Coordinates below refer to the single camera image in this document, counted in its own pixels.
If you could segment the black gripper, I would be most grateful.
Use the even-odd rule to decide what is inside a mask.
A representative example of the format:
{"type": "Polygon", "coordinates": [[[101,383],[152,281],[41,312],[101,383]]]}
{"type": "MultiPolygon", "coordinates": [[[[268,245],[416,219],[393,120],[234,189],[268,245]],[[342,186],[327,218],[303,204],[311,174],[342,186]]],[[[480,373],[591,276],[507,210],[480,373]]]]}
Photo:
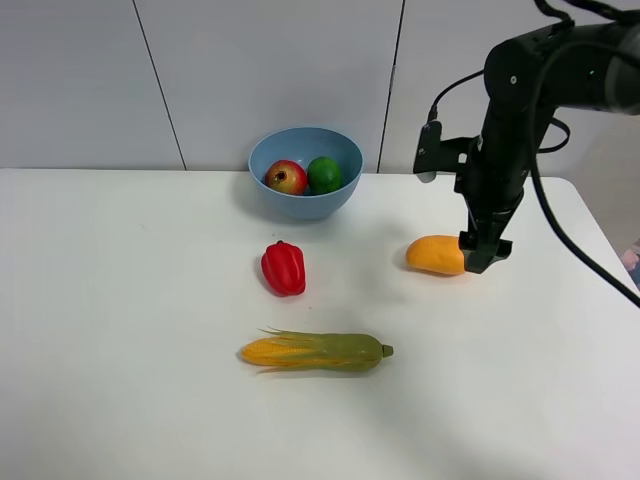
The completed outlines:
{"type": "Polygon", "coordinates": [[[512,242],[501,236],[523,198],[528,172],[521,139],[480,135],[472,141],[455,184],[468,210],[467,230],[458,238],[466,272],[481,274],[510,256],[512,242]]]}

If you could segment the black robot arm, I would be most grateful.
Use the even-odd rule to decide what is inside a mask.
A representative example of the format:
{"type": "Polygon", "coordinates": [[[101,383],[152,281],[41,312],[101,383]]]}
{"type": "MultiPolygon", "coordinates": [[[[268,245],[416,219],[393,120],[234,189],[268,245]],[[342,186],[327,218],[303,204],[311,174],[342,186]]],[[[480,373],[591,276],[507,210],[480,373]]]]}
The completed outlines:
{"type": "Polygon", "coordinates": [[[557,109],[639,112],[638,11],[600,1],[574,5],[604,23],[564,19],[502,42],[485,61],[489,104],[455,186],[468,208],[459,247],[469,272],[482,273],[511,254],[502,234],[557,109]]]}

